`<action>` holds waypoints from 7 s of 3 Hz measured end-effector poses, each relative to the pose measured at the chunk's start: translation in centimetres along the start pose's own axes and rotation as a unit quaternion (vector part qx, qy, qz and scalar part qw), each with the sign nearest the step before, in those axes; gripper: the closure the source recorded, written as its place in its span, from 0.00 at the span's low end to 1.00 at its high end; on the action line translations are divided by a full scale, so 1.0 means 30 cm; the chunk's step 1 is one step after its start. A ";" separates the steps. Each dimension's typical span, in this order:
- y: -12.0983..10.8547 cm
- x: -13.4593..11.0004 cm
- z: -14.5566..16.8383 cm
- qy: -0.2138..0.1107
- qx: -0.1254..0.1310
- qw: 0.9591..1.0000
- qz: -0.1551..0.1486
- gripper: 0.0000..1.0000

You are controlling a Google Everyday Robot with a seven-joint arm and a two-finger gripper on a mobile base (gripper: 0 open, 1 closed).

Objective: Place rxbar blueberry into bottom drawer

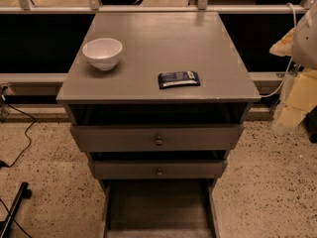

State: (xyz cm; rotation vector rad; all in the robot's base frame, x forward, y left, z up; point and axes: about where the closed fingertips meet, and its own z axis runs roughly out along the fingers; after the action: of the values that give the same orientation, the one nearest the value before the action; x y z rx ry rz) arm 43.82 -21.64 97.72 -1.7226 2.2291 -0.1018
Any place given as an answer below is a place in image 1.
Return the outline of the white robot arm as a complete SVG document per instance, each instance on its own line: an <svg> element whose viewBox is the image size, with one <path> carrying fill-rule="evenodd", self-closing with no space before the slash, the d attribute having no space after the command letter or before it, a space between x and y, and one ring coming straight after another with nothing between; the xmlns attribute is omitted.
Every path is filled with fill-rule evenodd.
<svg viewBox="0 0 317 238"><path fill-rule="evenodd" d="M269 52L291 57L304 67L283 87L286 96L275 112L278 127L295 128L317 107L317 2L293 29L271 46Z"/></svg>

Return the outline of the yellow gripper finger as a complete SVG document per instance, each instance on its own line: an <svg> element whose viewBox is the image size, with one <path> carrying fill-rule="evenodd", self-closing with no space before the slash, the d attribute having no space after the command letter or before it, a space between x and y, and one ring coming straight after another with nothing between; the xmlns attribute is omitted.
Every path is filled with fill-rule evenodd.
<svg viewBox="0 0 317 238"><path fill-rule="evenodd" d="M271 46L269 52L279 57L290 57L295 29L289 30L278 42Z"/></svg>
<svg viewBox="0 0 317 238"><path fill-rule="evenodd" d="M297 127L317 106L317 70L305 68L297 75L288 74L279 100L274 111L274 127Z"/></svg>

